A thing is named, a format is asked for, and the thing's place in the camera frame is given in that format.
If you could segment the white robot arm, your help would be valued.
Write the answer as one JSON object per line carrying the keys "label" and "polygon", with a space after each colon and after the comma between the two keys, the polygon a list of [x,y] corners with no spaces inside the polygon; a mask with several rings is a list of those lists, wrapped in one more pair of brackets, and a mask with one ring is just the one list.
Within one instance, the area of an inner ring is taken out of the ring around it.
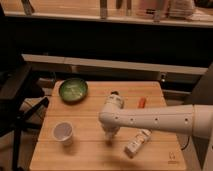
{"label": "white robot arm", "polygon": [[124,100],[110,94],[99,113],[107,127],[130,127],[193,135],[209,139],[213,131],[213,105],[179,105],[124,109]]}

